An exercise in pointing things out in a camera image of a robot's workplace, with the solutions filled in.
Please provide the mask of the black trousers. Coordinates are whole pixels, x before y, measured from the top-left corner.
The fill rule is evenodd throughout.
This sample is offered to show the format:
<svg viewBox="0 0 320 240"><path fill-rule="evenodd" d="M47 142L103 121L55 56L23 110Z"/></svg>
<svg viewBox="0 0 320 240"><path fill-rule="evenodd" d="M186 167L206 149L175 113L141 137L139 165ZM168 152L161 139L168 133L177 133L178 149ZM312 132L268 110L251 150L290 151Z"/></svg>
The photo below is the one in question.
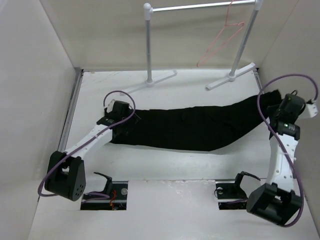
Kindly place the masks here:
<svg viewBox="0 0 320 240"><path fill-rule="evenodd" d="M136 110L138 121L111 143L210 152L248 134L267 117L268 107L281 102L280 91L274 90L226 106Z"/></svg>

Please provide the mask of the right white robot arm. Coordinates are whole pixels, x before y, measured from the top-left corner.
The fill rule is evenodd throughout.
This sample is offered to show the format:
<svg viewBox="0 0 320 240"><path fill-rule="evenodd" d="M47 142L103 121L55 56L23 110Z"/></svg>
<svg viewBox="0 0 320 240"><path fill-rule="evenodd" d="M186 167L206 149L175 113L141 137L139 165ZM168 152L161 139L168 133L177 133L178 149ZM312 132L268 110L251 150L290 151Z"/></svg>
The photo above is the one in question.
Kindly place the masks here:
<svg viewBox="0 0 320 240"><path fill-rule="evenodd" d="M275 225L288 228L302 215L303 188L294 168L295 151L301 136L296 125L299 118L313 118L318 109L315 101L305 101L297 91L287 93L279 105L270 106L262 120L270 132L270 162L264 184L247 196L246 211ZM298 183L299 194L294 185Z"/></svg>

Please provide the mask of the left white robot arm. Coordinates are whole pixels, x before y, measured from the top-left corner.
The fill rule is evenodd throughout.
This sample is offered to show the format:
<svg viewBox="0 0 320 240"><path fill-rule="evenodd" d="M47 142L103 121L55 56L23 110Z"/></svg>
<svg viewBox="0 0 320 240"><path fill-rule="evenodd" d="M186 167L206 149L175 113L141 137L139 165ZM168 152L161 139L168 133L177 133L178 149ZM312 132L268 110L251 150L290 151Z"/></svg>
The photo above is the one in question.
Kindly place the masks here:
<svg viewBox="0 0 320 240"><path fill-rule="evenodd" d="M89 160L101 147L128 131L136 123L134 106L119 100L112 100L104 108L104 116L78 143L65 151L51 154L39 191L44 188L50 197L60 196L77 201L86 188L85 160Z"/></svg>

